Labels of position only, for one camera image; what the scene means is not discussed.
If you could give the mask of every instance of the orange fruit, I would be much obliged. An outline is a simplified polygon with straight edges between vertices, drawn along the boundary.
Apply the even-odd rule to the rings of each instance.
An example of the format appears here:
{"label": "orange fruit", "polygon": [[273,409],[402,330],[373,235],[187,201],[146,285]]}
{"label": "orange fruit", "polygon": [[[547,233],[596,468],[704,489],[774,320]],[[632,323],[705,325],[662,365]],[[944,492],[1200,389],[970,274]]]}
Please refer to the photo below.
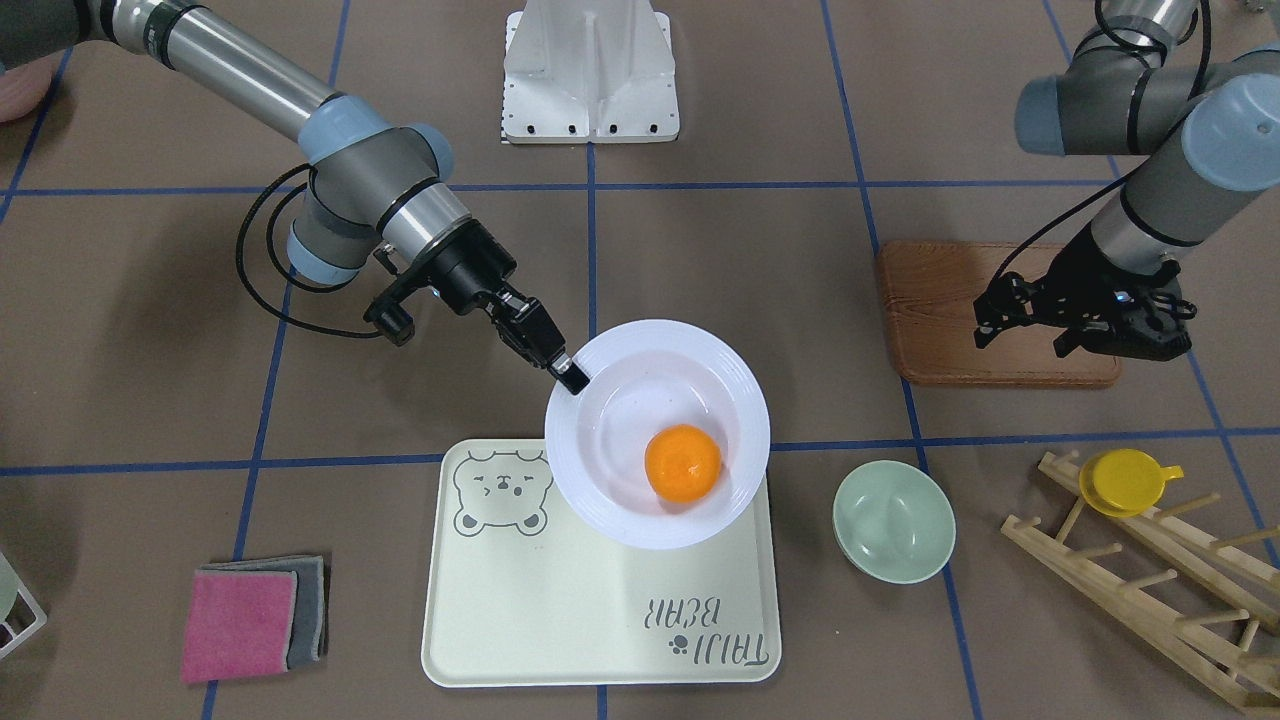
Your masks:
{"label": "orange fruit", "polygon": [[692,425],[672,425],[653,436],[644,451],[644,471],[663,500],[692,502],[719,478],[716,441]]}

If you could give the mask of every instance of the table surface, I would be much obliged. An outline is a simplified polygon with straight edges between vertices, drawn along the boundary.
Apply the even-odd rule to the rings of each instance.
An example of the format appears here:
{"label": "table surface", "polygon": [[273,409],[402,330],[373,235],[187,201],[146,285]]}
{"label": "table surface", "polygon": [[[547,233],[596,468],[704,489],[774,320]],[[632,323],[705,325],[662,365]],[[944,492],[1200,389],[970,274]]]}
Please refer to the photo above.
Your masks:
{"label": "table surface", "polygon": [[[700,325],[755,370],[785,652],[751,685],[444,691],[419,665],[442,455],[535,438],[550,380],[481,316],[415,297],[419,337],[285,328],[236,281],[233,238],[288,142],[105,44],[52,100],[0,126],[0,547],[50,621],[0,662],[6,719],[1236,717],[997,532],[1065,516],[1043,451],[1139,447],[1216,491],[1192,519],[1280,523],[1280,193],[1187,263],[1196,351],[1126,363],[1106,391],[911,387],[884,347],[874,252],[896,238],[1018,242],[1133,167],[1019,150],[1023,85],[1065,68],[1087,0],[667,0],[681,104],[667,145],[499,143],[502,42],[518,3],[212,3],[397,123],[453,142],[458,196],[520,260],[570,345],[640,318]],[[1219,0],[1216,59],[1276,31]],[[1192,41],[1176,63],[1193,63]],[[1048,240],[1065,242],[1084,218]],[[268,297],[360,328],[384,284]],[[925,468],[956,510],[950,566],[913,587],[841,556],[852,468]],[[1080,544],[1123,539],[1097,518]],[[1276,561],[1275,547],[1248,546]],[[210,687],[178,680],[196,566],[323,553],[328,657]],[[1103,559],[1130,577],[1138,551]],[[1188,612],[1215,607],[1176,584]]]}

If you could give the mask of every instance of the yellow cup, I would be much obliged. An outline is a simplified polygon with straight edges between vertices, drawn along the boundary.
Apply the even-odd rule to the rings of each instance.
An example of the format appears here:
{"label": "yellow cup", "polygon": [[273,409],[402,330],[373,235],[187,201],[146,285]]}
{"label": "yellow cup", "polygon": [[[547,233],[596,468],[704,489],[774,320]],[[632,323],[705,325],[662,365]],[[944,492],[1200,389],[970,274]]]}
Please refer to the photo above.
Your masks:
{"label": "yellow cup", "polygon": [[1139,450],[1111,450],[1080,468],[1080,495],[1103,515],[1132,518],[1165,495],[1165,483],[1181,477],[1180,466],[1161,468]]}

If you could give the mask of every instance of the rectangular tray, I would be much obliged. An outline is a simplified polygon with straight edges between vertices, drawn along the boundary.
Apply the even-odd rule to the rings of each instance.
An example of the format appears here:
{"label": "rectangular tray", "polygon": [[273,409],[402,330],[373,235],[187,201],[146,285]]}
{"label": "rectangular tray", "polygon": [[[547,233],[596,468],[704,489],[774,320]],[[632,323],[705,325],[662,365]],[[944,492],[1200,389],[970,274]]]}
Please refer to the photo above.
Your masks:
{"label": "rectangular tray", "polygon": [[708,541],[637,550],[577,518],[543,441],[454,446],[440,465],[422,670],[449,688],[768,678],[782,635],[767,486]]}

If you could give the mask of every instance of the wooden tray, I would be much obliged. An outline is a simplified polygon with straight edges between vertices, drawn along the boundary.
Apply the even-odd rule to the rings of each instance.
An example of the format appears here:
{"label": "wooden tray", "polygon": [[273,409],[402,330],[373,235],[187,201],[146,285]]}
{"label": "wooden tray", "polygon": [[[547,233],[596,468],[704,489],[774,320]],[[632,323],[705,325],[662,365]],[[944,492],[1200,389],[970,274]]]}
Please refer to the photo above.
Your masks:
{"label": "wooden tray", "polygon": [[[1061,331],[1034,325],[1001,333],[986,350],[973,342],[973,301],[1014,245],[895,241],[881,250],[877,272],[893,368],[924,386],[1106,388],[1120,379],[1120,360],[1076,350],[1060,359]],[[1014,270],[1038,278],[1061,250],[1030,247]]]}

